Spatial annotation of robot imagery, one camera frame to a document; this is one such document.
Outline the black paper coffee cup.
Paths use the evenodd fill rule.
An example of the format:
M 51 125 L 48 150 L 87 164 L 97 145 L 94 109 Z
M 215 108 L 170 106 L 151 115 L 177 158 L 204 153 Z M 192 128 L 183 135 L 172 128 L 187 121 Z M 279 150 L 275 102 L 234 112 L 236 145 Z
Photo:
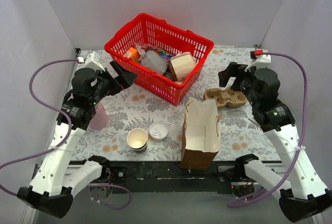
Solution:
M 147 148 L 148 134 L 144 129 L 132 129 L 127 135 L 128 146 L 136 151 L 143 152 Z

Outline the white plastic cup lid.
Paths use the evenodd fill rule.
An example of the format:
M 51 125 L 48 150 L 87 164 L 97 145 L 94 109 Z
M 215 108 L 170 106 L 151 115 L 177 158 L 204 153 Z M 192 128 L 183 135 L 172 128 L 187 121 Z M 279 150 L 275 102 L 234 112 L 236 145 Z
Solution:
M 155 140 L 163 140 L 167 137 L 169 129 L 162 121 L 155 121 L 149 127 L 149 134 Z

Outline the brown paper bag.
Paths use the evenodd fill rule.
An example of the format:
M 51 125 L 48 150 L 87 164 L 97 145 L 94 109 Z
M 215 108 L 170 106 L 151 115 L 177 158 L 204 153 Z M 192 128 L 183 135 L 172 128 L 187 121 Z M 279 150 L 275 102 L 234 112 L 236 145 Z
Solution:
M 206 170 L 220 151 L 219 113 L 214 100 L 190 97 L 184 109 L 181 168 Z

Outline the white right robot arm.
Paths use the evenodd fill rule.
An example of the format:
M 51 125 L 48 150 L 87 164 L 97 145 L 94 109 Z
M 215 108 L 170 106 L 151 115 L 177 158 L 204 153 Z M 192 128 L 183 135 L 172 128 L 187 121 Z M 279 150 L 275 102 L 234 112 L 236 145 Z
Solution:
M 242 92 L 252 107 L 252 114 L 266 137 L 274 145 L 287 169 L 285 179 L 265 166 L 254 154 L 236 159 L 234 173 L 238 180 L 253 179 L 278 200 L 281 211 L 291 222 L 298 222 L 331 207 L 331 190 L 312 166 L 300 139 L 289 108 L 278 99 L 280 81 L 268 68 L 249 67 L 231 62 L 218 73 L 224 87 L 235 78 L 231 88 Z

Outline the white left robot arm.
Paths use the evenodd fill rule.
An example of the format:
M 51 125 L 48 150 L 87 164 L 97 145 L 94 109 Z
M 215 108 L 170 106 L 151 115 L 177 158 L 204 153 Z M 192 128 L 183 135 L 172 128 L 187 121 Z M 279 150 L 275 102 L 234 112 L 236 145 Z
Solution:
M 57 117 L 53 139 L 41 166 L 27 187 L 21 187 L 17 197 L 32 208 L 62 218 L 71 208 L 74 197 L 94 180 L 106 182 L 111 176 L 110 161 L 92 156 L 81 168 L 65 176 L 72 154 L 96 114 L 97 104 L 132 86 L 137 75 L 110 62 L 118 74 L 107 69 L 83 67 L 71 81 L 72 91 L 65 96 Z

